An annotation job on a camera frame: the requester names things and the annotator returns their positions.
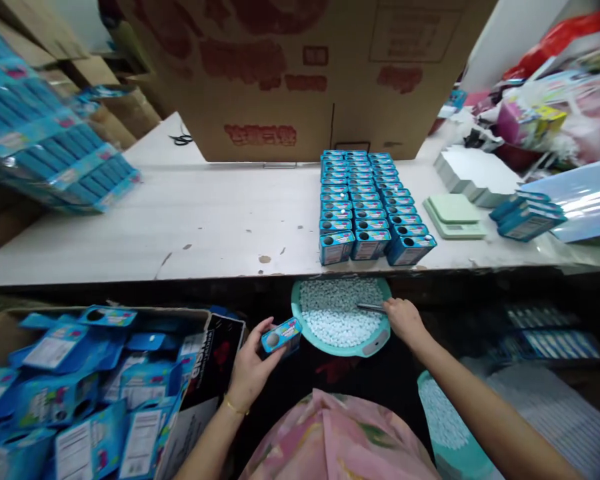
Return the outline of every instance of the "pink patterned clothing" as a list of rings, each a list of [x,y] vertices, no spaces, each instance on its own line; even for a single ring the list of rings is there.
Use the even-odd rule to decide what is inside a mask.
[[[439,479],[427,450],[394,412],[320,390],[260,442],[241,480]]]

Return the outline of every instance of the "white paper stack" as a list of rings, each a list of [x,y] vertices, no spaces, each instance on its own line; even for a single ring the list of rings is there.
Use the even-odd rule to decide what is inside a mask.
[[[480,149],[452,145],[433,166],[450,193],[462,193],[478,207],[497,207],[522,184],[502,160]]]

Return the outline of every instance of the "white table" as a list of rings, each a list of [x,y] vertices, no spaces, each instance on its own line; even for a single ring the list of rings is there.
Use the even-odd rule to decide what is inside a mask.
[[[125,154],[144,183],[105,215],[49,214],[0,249],[0,286],[386,273],[386,259],[319,263],[320,168],[264,169],[262,164],[206,163],[195,144],[174,146],[178,114]],[[483,241],[448,241],[422,201],[445,188],[432,163],[446,144],[443,128],[414,160],[397,161],[438,246],[416,270],[503,269],[528,265],[600,265],[600,249],[574,249],[546,234],[531,243],[504,239],[481,211]]]

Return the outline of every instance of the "hand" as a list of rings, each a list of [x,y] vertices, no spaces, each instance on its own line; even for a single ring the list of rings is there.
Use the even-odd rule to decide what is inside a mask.
[[[258,348],[261,348],[260,337],[275,328],[275,325],[271,324],[272,322],[273,317],[262,320],[253,329],[235,357],[233,376],[227,397],[238,411],[246,412],[251,408],[265,387],[269,375],[287,350],[286,347],[282,347],[273,352],[266,360],[260,360],[257,354]]]
[[[409,348],[431,338],[418,309],[409,300],[390,298],[382,306],[387,312],[392,330]]]

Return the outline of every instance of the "scissors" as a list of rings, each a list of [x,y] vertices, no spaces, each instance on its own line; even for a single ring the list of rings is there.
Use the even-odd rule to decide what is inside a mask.
[[[193,141],[193,137],[190,135],[180,135],[179,137],[169,136],[173,140],[173,143],[178,147],[184,147]]]

